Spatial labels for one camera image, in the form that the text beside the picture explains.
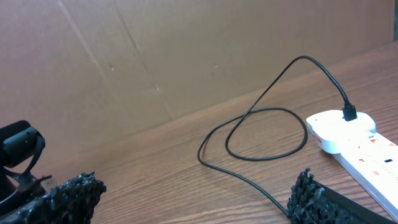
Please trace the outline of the white power strip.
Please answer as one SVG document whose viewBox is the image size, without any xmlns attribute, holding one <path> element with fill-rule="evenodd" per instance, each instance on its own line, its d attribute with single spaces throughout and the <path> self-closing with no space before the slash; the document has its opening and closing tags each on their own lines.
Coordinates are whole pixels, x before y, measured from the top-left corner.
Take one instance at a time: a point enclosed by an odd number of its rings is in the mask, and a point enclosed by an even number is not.
<svg viewBox="0 0 398 224">
<path fill-rule="evenodd" d="M 397 221 L 397 145 L 361 132 L 337 141 L 334 158 Z"/>
</svg>

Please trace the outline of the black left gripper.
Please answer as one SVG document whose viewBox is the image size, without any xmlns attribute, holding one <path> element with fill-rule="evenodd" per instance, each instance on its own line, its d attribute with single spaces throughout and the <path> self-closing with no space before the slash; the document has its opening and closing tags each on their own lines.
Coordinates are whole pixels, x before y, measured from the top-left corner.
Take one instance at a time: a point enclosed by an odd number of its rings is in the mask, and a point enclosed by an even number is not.
<svg viewBox="0 0 398 224">
<path fill-rule="evenodd" d="M 41 185 L 52 176 L 37 179 L 31 173 L 23 175 L 1 168 L 1 216 L 27 204 L 36 197 L 42 196 L 46 190 Z"/>
</svg>

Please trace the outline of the white charger adapter plug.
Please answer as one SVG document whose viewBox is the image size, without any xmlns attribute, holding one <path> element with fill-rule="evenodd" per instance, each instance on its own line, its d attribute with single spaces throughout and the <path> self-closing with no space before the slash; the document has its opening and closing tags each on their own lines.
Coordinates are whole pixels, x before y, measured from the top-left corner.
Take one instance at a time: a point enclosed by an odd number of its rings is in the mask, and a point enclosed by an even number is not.
<svg viewBox="0 0 398 224">
<path fill-rule="evenodd" d="M 341 110 L 329 110 L 309 116 L 306 122 L 317 144 L 329 154 L 339 154 L 377 132 L 375 121 L 363 112 L 346 121 Z"/>
</svg>

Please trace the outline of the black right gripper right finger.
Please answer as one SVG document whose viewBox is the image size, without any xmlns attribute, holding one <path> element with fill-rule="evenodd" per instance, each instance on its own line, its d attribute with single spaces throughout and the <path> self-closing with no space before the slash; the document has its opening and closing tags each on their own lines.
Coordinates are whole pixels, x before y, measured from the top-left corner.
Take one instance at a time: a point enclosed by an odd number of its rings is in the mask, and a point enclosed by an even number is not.
<svg viewBox="0 0 398 224">
<path fill-rule="evenodd" d="M 287 218 L 294 224 L 394 224 L 362 205 L 314 180 L 307 168 L 299 174 L 287 202 Z"/>
</svg>

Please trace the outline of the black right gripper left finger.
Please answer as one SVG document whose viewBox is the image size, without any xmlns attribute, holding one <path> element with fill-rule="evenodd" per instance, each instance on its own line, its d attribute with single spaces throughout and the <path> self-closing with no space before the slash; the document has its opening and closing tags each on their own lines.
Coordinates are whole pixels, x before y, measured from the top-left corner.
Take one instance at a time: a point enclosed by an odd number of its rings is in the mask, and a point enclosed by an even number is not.
<svg viewBox="0 0 398 224">
<path fill-rule="evenodd" d="M 1 201 L 1 224 L 90 223 L 106 186 L 95 173 L 81 173 L 46 191 L 41 183 L 33 190 L 16 191 Z"/>
</svg>

